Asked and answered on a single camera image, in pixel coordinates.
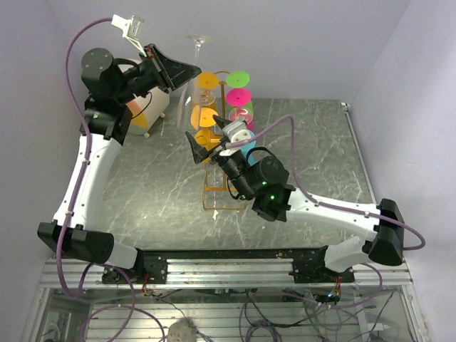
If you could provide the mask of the blue plastic wine glass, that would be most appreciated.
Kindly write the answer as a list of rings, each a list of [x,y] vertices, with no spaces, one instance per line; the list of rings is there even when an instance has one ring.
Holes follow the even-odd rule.
[[[249,142],[246,145],[243,145],[241,147],[241,152],[242,152],[245,160],[247,161],[248,166],[252,166],[256,163],[254,153],[251,152],[251,150],[256,147],[256,145],[257,145],[256,143],[257,143],[256,141],[253,141],[251,143]]]

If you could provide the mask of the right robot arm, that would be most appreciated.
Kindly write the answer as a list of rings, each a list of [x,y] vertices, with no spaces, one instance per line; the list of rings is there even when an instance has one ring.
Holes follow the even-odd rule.
[[[193,160],[219,166],[233,186],[234,199],[252,201],[252,209],[262,219],[274,222],[323,222],[351,233],[352,238],[324,246],[314,264],[315,276],[324,282],[354,265],[375,262],[384,266],[403,263],[404,222],[397,204],[383,199],[380,204],[359,204],[330,199],[290,185],[288,171],[274,153],[249,164],[242,146],[255,141],[242,120],[215,117],[222,129],[221,140],[210,150],[186,133]]]

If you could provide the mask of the cream round drawer box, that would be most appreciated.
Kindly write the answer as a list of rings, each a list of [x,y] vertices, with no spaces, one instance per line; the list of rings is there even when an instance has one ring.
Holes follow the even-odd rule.
[[[149,129],[158,118],[164,118],[165,109],[170,104],[170,95],[158,87],[151,88],[145,97],[135,96],[127,103],[132,113],[132,119],[128,128],[131,135],[143,135],[149,137]]]

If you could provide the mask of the green plastic wine glass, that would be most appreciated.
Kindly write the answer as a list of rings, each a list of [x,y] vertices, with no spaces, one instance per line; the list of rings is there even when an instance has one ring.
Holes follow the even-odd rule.
[[[250,82],[250,75],[246,71],[238,70],[229,73],[225,78],[225,82],[231,89],[246,88],[250,92],[247,88],[247,85]]]

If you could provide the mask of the pink plastic wine glass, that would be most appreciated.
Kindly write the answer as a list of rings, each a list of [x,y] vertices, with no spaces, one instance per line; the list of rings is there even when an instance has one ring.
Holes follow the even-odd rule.
[[[245,107],[249,108],[254,113],[252,95],[246,88],[235,88],[230,90],[226,95],[226,101],[232,109]],[[247,128],[250,131],[254,131],[254,118],[251,123],[247,123]]]

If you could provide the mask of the clear wine glass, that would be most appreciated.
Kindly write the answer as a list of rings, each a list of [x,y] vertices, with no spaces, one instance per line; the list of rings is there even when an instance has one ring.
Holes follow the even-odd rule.
[[[200,52],[203,45],[213,42],[213,38],[208,35],[187,34],[195,47],[193,65],[200,66]],[[197,133],[202,126],[202,108],[204,104],[203,90],[198,81],[198,75],[202,71],[198,71],[195,76],[190,77],[190,81],[186,83],[182,89],[177,107],[177,127],[182,131]]]
[[[245,107],[238,107],[233,108],[229,112],[229,119],[231,121],[236,120],[238,118],[242,119],[246,123],[251,123],[253,121],[254,114],[249,108]]]
[[[192,93],[192,101],[195,105],[210,106],[215,100],[216,96],[211,90],[197,89]]]

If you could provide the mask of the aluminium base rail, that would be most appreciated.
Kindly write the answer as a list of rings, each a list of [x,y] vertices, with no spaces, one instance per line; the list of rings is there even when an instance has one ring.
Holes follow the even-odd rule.
[[[377,286],[382,276],[384,286],[412,284],[412,276],[404,264],[399,267],[373,264],[372,267],[355,265],[344,276],[344,286]],[[185,260],[171,259],[165,269],[148,281],[139,280],[136,289],[143,284],[148,289],[228,289],[260,287],[320,286],[332,287],[328,280],[311,281],[298,276],[290,259],[259,260]]]

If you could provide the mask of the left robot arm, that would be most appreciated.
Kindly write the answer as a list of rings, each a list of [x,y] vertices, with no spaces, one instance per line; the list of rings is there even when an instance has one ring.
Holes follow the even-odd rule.
[[[139,251],[96,228],[108,174],[133,118],[127,104],[153,88],[174,91],[202,71],[167,57],[154,44],[145,47],[139,63],[94,48],[83,56],[81,66],[89,97],[84,104],[78,157],[60,207],[51,222],[39,224],[37,235],[62,257],[120,267],[126,281],[137,283],[145,275]]]

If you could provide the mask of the orange wine glass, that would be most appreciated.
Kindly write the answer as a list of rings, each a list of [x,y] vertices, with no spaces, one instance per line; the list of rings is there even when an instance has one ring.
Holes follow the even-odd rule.
[[[206,150],[212,149],[219,142],[219,136],[214,131],[214,115],[218,116],[216,110],[196,105],[190,116],[190,123],[194,129],[192,136]]]
[[[219,79],[215,73],[203,72],[197,76],[195,81],[195,90],[197,89],[207,89],[211,90],[213,93],[219,86]],[[215,109],[215,102],[210,106],[205,106],[205,108]]]

